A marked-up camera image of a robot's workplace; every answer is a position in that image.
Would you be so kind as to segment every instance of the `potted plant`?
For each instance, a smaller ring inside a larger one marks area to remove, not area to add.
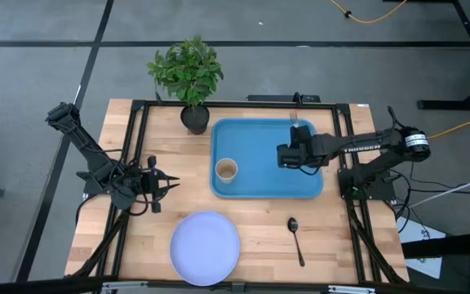
[[[196,36],[173,45],[165,56],[155,52],[155,61],[147,63],[156,85],[186,103],[180,120],[195,135],[202,134],[210,120],[210,112],[202,103],[217,90],[219,78],[224,79],[216,57],[215,50]]]

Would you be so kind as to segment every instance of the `blue tray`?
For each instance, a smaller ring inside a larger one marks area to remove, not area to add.
[[[315,128],[308,125],[312,134]],[[314,198],[322,191],[319,171],[308,176],[301,171],[279,168],[277,146],[289,144],[289,119],[226,118],[219,120],[211,132],[210,186],[224,198]],[[231,158],[238,173],[231,184],[225,184],[215,174],[215,165],[222,158]]]

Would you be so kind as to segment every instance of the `lavender plate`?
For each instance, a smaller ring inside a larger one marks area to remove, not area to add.
[[[235,226],[217,212],[187,216],[171,236],[171,264],[184,281],[195,286],[210,286],[228,277],[240,251]]]

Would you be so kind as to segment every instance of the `spoon handle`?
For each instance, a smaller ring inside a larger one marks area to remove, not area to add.
[[[297,252],[299,253],[300,266],[305,266],[306,264],[304,263],[304,258],[302,257],[302,253],[300,253],[299,241],[297,241],[297,234],[293,233],[293,235],[295,236],[295,243],[297,244]]]

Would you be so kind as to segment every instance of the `white cable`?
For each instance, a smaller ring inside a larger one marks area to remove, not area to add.
[[[440,194],[438,194],[438,195],[434,195],[434,196],[432,196],[432,197],[430,197],[430,198],[424,199],[424,200],[422,200],[422,201],[420,201],[420,202],[418,202],[418,203],[415,203],[415,204],[413,204],[413,205],[410,205],[409,208],[415,208],[415,207],[417,207],[418,205],[420,205],[420,204],[422,204],[422,203],[426,203],[427,201],[431,201],[431,200],[433,200],[433,199],[436,199],[436,198],[438,198],[438,197],[444,196],[444,195],[446,195],[446,194],[456,192],[456,191],[458,191],[458,190],[460,190],[460,189],[463,189],[463,188],[467,188],[468,186],[470,186],[470,183],[465,184],[465,185],[463,185],[463,186],[460,186],[460,187],[458,187],[458,188],[450,189],[449,191],[440,193]]]

